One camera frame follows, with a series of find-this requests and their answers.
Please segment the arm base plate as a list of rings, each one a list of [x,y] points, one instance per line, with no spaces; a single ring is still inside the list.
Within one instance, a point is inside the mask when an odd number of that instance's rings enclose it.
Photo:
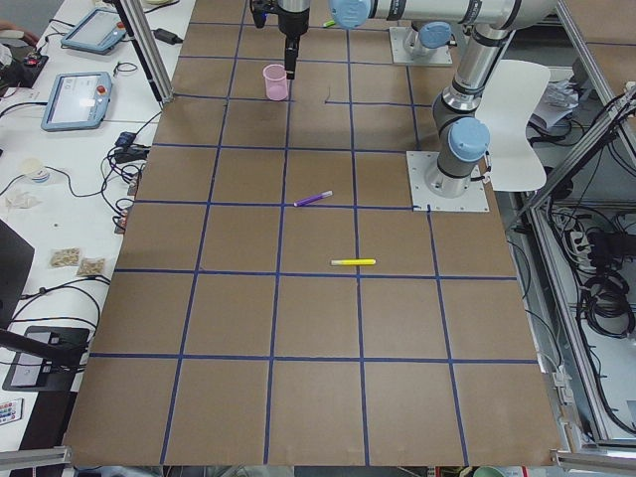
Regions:
[[[450,67],[448,43],[452,37],[449,24],[430,22],[419,28],[390,27],[393,63],[403,66]]]
[[[488,213],[481,173],[474,165],[469,177],[455,179],[437,168],[435,151],[407,151],[411,206],[416,212]]]

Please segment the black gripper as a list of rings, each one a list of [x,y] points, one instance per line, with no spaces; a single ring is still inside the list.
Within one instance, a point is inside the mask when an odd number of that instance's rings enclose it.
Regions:
[[[309,0],[277,0],[278,29],[285,36],[284,68],[286,78],[294,80],[301,37],[309,28]]]

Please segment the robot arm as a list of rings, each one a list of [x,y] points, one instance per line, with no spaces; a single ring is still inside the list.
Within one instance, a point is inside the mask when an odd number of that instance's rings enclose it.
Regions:
[[[378,1],[330,1],[332,19],[344,29],[355,29],[368,19],[374,18],[379,10]],[[300,39],[309,27],[310,1],[264,1],[256,7],[256,1],[250,6],[254,23],[266,20],[268,14],[278,16],[278,29],[285,36],[284,68],[288,80],[295,79]],[[445,22],[430,22],[416,31],[414,40],[407,44],[419,45],[425,50],[436,50],[445,46],[451,37],[450,25]]]
[[[464,194],[476,164],[489,147],[490,133],[475,118],[483,89],[506,50],[513,32],[542,21],[554,1],[331,1],[333,19],[345,29],[367,20],[443,21],[470,25],[464,54],[433,104],[441,144],[436,164],[425,173],[427,188],[454,199]]]

